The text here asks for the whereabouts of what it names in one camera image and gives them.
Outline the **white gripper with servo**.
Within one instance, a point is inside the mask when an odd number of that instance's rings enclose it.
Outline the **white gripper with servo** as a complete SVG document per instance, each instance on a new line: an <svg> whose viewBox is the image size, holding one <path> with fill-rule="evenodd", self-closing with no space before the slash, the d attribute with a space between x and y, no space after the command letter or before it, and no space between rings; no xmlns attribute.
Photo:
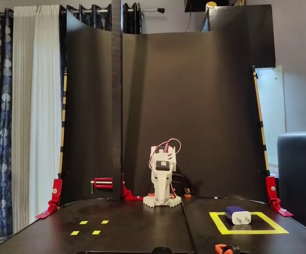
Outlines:
<svg viewBox="0 0 306 254"><path fill-rule="evenodd" d="M158 204L166 204L170 200L170 182L175 164L171 160L153 160L152 183L155 189L155 200Z"/></svg>

